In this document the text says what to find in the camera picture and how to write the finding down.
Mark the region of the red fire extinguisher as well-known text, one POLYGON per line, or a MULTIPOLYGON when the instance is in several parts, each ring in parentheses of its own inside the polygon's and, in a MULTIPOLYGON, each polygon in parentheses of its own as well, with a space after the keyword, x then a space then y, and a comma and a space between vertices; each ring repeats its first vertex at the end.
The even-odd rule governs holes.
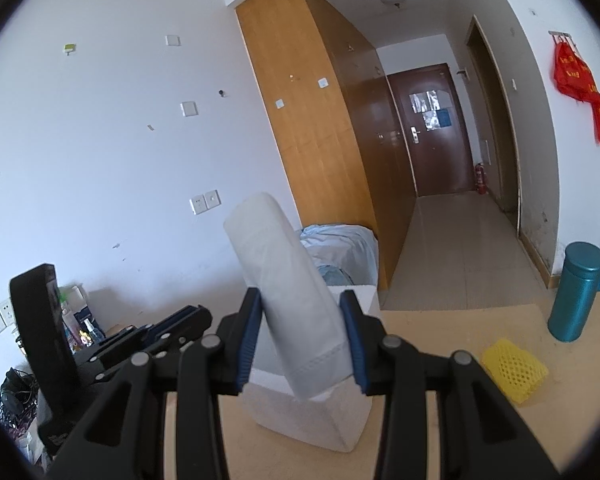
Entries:
POLYGON ((476 189, 480 195, 484 195, 488 192, 486 186, 486 170, 484 169, 483 163, 479 162, 475 166, 475 177, 476 177, 476 189))

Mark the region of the bottles on side shelf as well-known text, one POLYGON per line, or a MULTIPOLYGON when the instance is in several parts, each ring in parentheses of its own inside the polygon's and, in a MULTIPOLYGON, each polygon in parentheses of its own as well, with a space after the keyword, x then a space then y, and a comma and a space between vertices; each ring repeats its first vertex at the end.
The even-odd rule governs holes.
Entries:
POLYGON ((62 324, 72 353, 106 339, 80 286, 59 289, 62 324))

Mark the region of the blue sheet covered bin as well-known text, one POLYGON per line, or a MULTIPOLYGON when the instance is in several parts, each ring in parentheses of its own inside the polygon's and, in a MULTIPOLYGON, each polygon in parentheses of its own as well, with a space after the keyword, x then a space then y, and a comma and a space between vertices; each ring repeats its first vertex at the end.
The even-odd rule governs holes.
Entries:
POLYGON ((354 224, 312 224, 297 234, 329 286, 379 283, 379 245, 373 231, 354 224))

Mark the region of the dark brown entrance door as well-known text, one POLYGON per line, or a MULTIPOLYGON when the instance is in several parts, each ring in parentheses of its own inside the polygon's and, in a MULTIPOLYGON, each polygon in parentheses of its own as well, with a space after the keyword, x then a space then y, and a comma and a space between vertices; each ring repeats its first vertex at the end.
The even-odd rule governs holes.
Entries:
POLYGON ((417 194, 475 188, 474 160, 449 66, 430 65, 388 76, 411 157, 417 194))

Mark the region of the yellow foam fruit net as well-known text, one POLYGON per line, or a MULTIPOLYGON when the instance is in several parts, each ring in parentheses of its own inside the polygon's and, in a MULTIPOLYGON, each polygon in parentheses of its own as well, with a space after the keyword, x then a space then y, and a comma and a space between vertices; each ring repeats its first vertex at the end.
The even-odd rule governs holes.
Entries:
POLYGON ((509 401, 526 402, 548 376, 548 368, 505 338, 486 348, 480 363, 509 401))

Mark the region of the wooden wardrobe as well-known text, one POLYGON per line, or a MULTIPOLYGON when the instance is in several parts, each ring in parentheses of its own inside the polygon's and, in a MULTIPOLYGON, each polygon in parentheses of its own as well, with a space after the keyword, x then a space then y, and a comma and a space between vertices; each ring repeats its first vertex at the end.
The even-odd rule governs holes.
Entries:
POLYGON ((415 207, 379 55, 327 0, 245 0, 236 14, 302 224, 358 224, 390 287, 415 207))

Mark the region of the wall light switch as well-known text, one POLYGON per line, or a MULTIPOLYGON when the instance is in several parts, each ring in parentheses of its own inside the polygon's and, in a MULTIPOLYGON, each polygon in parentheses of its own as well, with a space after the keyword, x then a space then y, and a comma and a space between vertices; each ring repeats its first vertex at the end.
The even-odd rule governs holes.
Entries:
POLYGON ((197 104, 194 101, 181 102, 181 110, 184 117, 194 117, 198 115, 197 104))

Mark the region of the teal metal canister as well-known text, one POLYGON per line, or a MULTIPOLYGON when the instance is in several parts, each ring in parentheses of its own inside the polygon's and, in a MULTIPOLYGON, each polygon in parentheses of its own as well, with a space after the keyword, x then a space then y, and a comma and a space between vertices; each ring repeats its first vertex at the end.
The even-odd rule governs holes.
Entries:
POLYGON ((562 275, 547 328, 561 342, 577 340, 600 287, 600 248, 573 242, 565 249, 562 275))

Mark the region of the red hanging bags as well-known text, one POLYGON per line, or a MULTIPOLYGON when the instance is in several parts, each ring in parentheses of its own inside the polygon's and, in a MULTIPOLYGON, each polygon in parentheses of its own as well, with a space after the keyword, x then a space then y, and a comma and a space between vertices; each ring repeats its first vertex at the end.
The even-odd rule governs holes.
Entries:
POLYGON ((591 105, 596 141, 600 144, 600 92, 593 74, 567 40, 554 40, 553 80, 557 90, 591 105))

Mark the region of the double wall socket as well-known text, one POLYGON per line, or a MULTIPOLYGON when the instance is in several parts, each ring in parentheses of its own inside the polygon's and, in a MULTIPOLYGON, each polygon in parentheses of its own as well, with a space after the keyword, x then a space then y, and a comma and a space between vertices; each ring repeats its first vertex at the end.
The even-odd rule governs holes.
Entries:
POLYGON ((193 214, 203 214, 221 205, 221 199, 217 190, 196 195, 189 200, 190 209, 193 214))

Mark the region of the white styrofoam box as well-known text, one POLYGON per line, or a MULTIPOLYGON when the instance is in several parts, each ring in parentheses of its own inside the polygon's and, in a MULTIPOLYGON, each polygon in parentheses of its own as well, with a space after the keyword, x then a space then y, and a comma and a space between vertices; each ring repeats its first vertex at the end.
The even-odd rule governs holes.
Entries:
MULTIPOLYGON (((337 306, 346 286, 327 286, 337 306)), ((261 426, 319 448, 349 453, 366 425, 372 400, 350 377, 309 399, 294 395, 282 371, 265 315, 242 404, 261 426)))

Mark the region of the side room door frame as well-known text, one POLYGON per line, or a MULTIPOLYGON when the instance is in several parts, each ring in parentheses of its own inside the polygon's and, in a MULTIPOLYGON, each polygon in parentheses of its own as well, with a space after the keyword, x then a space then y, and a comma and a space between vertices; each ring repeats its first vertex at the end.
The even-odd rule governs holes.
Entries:
POLYGON ((518 146, 504 80, 486 39, 483 27, 473 15, 466 35, 466 47, 474 64, 491 129, 491 145, 498 170, 496 202, 515 228, 521 230, 521 187, 518 146))

